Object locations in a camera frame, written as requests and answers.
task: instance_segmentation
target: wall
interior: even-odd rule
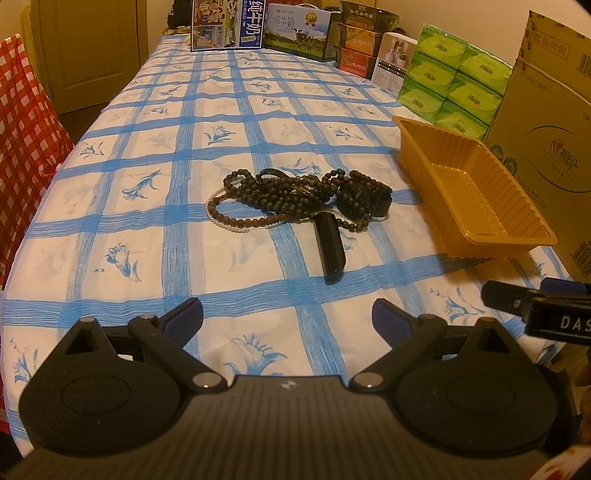
[[[377,0],[400,16],[400,26],[418,38],[430,23],[515,63],[528,11],[550,17],[591,37],[591,15],[574,0]]]
[[[0,40],[22,34],[21,14],[28,3],[28,0],[0,0]]]
[[[148,49],[152,53],[162,37],[162,31],[166,28],[166,20],[173,0],[148,0]]]

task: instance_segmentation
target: table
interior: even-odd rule
[[[52,182],[17,253],[2,302],[2,376],[12,433],[30,451],[18,398],[82,316],[124,325],[189,296],[205,321],[186,351],[234,375],[341,375],[389,347],[371,306],[385,297],[411,314],[458,325],[501,319],[530,358],[555,342],[528,338],[517,318],[482,305],[489,279],[538,287],[567,278],[550,248],[510,260],[446,255],[396,157],[393,115],[414,115],[368,80],[273,50],[191,53],[166,37],[80,140]],[[233,233],[204,203],[232,170],[288,174],[357,169],[394,189],[386,220],[340,230],[345,274],[327,286],[314,227]],[[222,213],[254,217],[223,202]]]

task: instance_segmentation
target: orange plastic tray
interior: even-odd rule
[[[557,243],[526,192],[482,142],[400,116],[394,121],[400,162],[449,255],[504,258]]]

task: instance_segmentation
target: red gift bag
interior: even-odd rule
[[[57,165],[73,148],[21,36],[0,41],[0,288]]]

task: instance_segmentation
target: door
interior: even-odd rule
[[[58,114],[110,102],[139,70],[136,0],[33,0],[32,8]]]

